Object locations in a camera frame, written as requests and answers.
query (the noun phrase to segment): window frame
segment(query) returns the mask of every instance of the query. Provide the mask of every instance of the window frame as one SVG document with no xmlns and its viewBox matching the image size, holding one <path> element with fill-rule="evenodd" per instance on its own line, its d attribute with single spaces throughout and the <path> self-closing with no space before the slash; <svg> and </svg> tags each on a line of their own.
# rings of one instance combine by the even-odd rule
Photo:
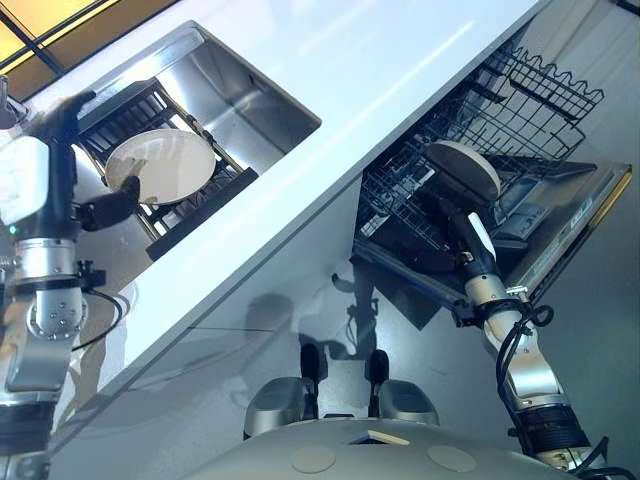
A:
<svg viewBox="0 0 640 480">
<path fill-rule="evenodd" d="M 112 2 L 96 0 L 35 37 L 0 0 L 0 22 L 24 43 L 24 47 L 0 60 L 0 71 L 10 67 L 5 75 L 9 77 L 12 96 L 19 101 L 26 101 L 81 62 L 178 1 L 118 0 L 89 16 Z M 51 41 L 53 37 L 83 18 L 86 20 Z M 65 61 L 60 61 L 59 57 L 65 58 Z"/>
</svg>

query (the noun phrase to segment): dishwasher rack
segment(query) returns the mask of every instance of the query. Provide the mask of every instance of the dishwasher rack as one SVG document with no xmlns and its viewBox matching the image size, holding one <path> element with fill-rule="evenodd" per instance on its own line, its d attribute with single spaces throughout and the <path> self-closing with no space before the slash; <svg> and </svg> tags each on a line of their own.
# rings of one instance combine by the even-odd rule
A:
<svg viewBox="0 0 640 480">
<path fill-rule="evenodd" d="M 78 137 L 106 185 L 104 174 L 111 153 L 129 138 L 160 128 L 192 131 L 204 138 L 216 155 L 216 167 L 200 190 L 181 201 L 138 205 L 137 217 L 153 241 L 147 248 L 152 260 L 164 255 L 258 178 L 251 168 L 240 167 L 156 78 L 134 82 L 82 117 Z"/>
<path fill-rule="evenodd" d="M 367 167 L 356 230 L 370 237 L 395 218 L 431 247 L 448 250 L 414 197 L 437 184 L 427 145 L 451 140 L 478 151 L 496 168 L 506 200 L 523 178 L 531 184 L 562 168 L 585 139 L 578 124 L 603 98 L 602 90 L 508 42 Z"/>
</svg>

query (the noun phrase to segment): window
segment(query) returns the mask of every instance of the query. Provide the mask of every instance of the window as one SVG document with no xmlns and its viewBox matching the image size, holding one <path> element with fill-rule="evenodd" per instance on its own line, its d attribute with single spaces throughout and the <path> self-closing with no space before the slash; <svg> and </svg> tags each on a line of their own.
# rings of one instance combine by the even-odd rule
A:
<svg viewBox="0 0 640 480">
<path fill-rule="evenodd" d="M 0 74 L 24 101 L 177 0 L 0 0 Z"/>
</svg>

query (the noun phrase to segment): sink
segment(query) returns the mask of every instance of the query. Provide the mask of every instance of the sink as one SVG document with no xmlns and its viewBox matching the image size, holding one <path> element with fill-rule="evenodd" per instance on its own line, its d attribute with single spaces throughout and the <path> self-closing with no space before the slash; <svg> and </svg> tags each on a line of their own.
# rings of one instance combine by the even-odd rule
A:
<svg viewBox="0 0 640 480">
<path fill-rule="evenodd" d="M 81 116 L 135 81 L 155 77 L 243 168 L 258 175 L 320 126 L 320 119 L 191 21 L 106 75 Z"/>
<path fill-rule="evenodd" d="M 258 176 L 320 126 L 307 108 L 191 21 L 91 85 L 97 96 L 80 112 L 81 127 L 110 112 L 116 95 L 126 96 L 128 87 L 150 79 L 159 81 L 241 169 L 250 168 Z M 78 201 L 108 191 L 101 179 L 103 167 L 87 152 L 76 150 Z M 96 259 L 96 266 L 108 271 L 108 290 L 116 293 L 152 263 L 145 250 L 156 240 L 130 218 L 83 234 L 78 255 Z M 101 254 L 113 248 L 118 255 Z"/>
</svg>

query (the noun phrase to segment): kitchen counter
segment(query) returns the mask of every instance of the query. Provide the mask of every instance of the kitchen counter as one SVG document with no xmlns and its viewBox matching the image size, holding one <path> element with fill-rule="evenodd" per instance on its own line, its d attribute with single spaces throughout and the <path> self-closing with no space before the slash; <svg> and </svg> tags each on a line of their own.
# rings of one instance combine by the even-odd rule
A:
<svg viewBox="0 0 640 480">
<path fill-rule="evenodd" d="M 35 110 L 47 109 L 194 20 L 322 122 L 121 292 L 130 310 L 107 339 L 96 382 L 100 395 L 67 422 L 58 445 L 352 185 L 544 2 L 494 3 L 182 0 L 30 101 Z M 347 252 L 350 241 L 343 240 Z"/>
</svg>

